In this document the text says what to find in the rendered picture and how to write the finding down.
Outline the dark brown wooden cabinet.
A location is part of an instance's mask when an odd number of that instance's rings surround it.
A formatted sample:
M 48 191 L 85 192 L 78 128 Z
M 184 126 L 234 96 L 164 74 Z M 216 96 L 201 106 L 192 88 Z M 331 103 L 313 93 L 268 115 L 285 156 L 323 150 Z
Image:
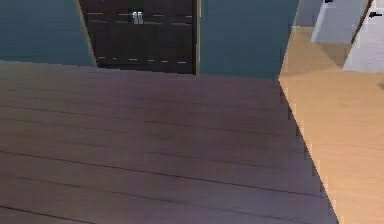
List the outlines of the dark brown wooden cabinet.
M 77 0 L 99 68 L 197 73 L 199 0 Z

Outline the white room door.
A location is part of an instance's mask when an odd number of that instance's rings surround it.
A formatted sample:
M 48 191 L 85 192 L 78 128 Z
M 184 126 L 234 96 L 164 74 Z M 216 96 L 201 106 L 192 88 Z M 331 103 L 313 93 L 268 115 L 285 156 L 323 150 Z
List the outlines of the white room door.
M 383 16 L 370 18 L 370 12 Z M 384 73 L 384 0 L 370 0 L 343 69 Z
M 349 44 L 366 9 L 368 0 L 334 0 L 323 3 L 311 41 Z

